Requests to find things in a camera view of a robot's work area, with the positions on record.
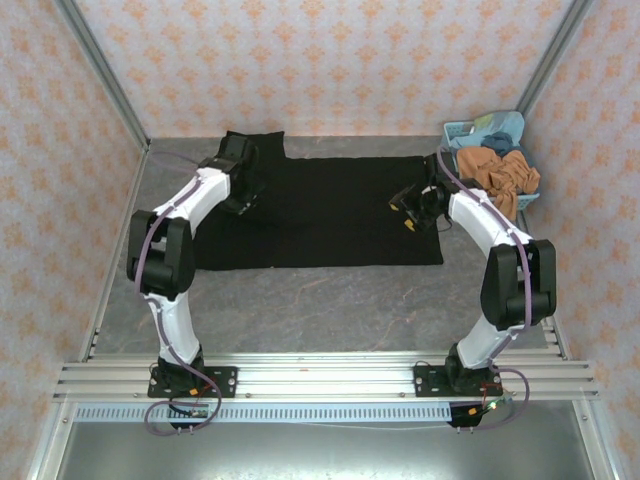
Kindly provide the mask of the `black t-shirt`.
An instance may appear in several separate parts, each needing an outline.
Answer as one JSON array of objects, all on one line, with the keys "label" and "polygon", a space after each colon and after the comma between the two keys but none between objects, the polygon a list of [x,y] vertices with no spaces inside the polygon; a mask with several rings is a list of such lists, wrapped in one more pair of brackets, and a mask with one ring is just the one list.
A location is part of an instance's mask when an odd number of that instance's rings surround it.
[{"label": "black t-shirt", "polygon": [[200,223],[197,269],[442,264],[436,226],[413,232],[389,206],[423,180],[421,157],[295,159],[286,156],[281,132],[250,139],[264,188],[245,213],[215,208]]}]

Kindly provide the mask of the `light blue plastic basket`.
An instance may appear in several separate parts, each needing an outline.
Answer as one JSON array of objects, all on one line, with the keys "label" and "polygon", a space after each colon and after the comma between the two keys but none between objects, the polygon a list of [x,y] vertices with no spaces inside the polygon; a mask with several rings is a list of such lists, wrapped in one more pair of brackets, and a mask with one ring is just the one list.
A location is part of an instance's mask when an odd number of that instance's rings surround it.
[{"label": "light blue plastic basket", "polygon": [[[457,171],[460,176],[460,172],[459,172],[458,164],[456,160],[456,154],[462,148],[474,146],[471,143],[471,140],[472,140],[471,135],[473,133],[473,121],[448,122],[444,125],[444,131],[445,131],[445,138],[446,138],[445,146],[448,148],[448,151],[451,153],[454,163],[457,166]],[[527,155],[521,146],[519,151],[525,156],[525,159],[527,160]],[[524,195],[524,194],[519,195],[517,213],[523,210],[524,208],[526,208],[527,205],[529,205],[534,199],[538,197],[539,197],[539,194],[537,190],[534,194],[531,194],[531,195]]]}]

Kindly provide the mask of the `orange t-shirt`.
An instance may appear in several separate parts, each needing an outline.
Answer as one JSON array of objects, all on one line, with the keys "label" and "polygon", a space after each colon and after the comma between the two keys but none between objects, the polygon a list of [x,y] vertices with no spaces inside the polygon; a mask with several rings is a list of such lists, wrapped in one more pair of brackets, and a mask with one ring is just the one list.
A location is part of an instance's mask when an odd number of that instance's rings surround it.
[{"label": "orange t-shirt", "polygon": [[491,148],[470,146],[460,149],[456,160],[460,177],[475,179],[510,221],[516,220],[518,196],[534,194],[540,183],[537,169],[517,150],[501,157]]}]

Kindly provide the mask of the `dark blue t-shirt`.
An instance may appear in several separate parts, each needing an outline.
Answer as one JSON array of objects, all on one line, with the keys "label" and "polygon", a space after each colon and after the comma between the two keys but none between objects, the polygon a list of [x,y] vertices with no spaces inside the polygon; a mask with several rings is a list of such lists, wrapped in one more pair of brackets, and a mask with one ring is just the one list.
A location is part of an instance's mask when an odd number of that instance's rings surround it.
[{"label": "dark blue t-shirt", "polygon": [[485,136],[481,146],[493,150],[499,157],[504,157],[512,151],[520,150],[520,146],[513,141],[511,135],[502,131]]}]

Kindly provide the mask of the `pale blue tie-dye t-shirt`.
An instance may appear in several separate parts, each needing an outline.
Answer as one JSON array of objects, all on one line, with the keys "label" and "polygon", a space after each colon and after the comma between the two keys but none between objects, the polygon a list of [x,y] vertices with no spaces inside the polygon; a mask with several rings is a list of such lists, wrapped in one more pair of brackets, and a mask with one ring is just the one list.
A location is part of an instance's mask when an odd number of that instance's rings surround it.
[{"label": "pale blue tie-dye t-shirt", "polygon": [[471,143],[480,146],[482,141],[497,133],[508,134],[513,145],[519,145],[525,129],[525,119],[518,111],[496,111],[477,117],[473,121]]}]

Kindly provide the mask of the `aluminium mounting beam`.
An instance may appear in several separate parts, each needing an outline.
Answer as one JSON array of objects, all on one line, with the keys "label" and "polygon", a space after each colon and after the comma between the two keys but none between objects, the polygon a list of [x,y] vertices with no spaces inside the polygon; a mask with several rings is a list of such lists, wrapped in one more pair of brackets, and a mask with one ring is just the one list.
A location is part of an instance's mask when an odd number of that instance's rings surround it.
[{"label": "aluminium mounting beam", "polygon": [[[152,358],[96,355],[63,365],[53,396],[58,401],[136,401],[147,398]],[[235,366],[235,399],[266,402],[413,401],[413,368],[441,365],[441,352],[239,353],[206,357],[212,366]],[[604,389],[587,361],[568,360],[557,348],[516,349],[496,361],[505,387],[522,399],[598,399]]]}]

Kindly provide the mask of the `grey metal panel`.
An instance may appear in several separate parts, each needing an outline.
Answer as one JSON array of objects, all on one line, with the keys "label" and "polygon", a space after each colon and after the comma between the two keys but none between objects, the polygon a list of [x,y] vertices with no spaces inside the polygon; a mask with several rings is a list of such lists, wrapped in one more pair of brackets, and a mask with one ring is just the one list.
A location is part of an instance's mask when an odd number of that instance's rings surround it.
[{"label": "grey metal panel", "polygon": [[421,404],[391,419],[275,420],[287,404],[231,403],[215,424],[159,437],[135,403],[54,407],[27,480],[629,480],[586,400],[531,403],[515,421],[457,432]]}]

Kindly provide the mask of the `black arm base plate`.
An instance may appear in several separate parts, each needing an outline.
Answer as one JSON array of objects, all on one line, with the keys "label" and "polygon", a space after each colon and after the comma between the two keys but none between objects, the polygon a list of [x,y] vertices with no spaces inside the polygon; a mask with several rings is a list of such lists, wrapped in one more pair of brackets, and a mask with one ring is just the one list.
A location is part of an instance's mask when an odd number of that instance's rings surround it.
[{"label": "black arm base plate", "polygon": [[[236,395],[238,369],[236,367],[205,366],[203,374],[217,387],[221,397],[234,398]],[[151,368],[151,378],[147,396],[157,399],[174,398],[214,398],[217,393],[209,382],[198,375],[170,364],[169,369],[160,366]]]},{"label": "black arm base plate", "polygon": [[488,368],[455,369],[418,363],[413,367],[417,397],[498,397],[504,393],[501,379]]}]

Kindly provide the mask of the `aluminium frame post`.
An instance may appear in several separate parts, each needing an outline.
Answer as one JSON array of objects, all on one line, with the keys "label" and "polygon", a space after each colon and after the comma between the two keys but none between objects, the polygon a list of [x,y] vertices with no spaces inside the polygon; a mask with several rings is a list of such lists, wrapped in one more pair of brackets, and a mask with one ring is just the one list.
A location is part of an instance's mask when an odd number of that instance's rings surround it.
[{"label": "aluminium frame post", "polygon": [[129,133],[142,149],[147,150],[151,139],[134,111],[125,90],[109,64],[106,54],[99,45],[76,0],[53,1],[76,37],[85,57],[93,67]]},{"label": "aluminium frame post", "polygon": [[556,65],[579,30],[594,0],[572,0],[569,8],[544,51],[533,75],[521,95],[516,110],[526,117],[543,92]]}]

